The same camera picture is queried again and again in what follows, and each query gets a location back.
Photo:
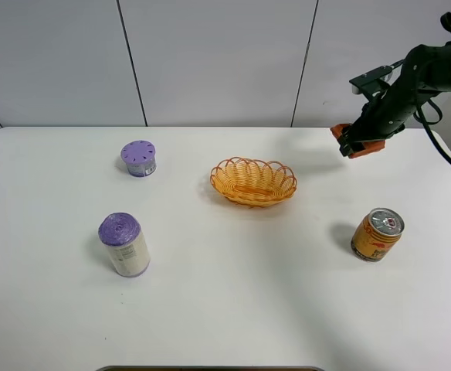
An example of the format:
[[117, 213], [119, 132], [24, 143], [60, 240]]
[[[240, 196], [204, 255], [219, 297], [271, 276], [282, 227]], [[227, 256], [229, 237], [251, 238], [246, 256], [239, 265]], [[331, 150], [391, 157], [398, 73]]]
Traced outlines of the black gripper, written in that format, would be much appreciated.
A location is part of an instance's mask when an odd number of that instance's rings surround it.
[[[385, 92], [373, 97], [353, 124], [337, 124], [335, 138], [352, 141], [380, 141], [390, 138], [415, 112], [415, 94], [422, 87], [420, 79], [397, 79]], [[339, 143], [343, 156], [360, 156], [362, 143]]]

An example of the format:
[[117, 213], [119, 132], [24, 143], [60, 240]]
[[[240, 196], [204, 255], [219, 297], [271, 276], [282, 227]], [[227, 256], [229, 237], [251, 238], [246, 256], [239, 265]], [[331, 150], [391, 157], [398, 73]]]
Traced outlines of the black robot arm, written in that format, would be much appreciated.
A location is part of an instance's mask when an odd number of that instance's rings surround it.
[[418, 109], [441, 93], [451, 92], [451, 43], [419, 45], [406, 58], [350, 80], [368, 102], [352, 124], [331, 128], [344, 157], [357, 158], [385, 147], [385, 141], [418, 119]]

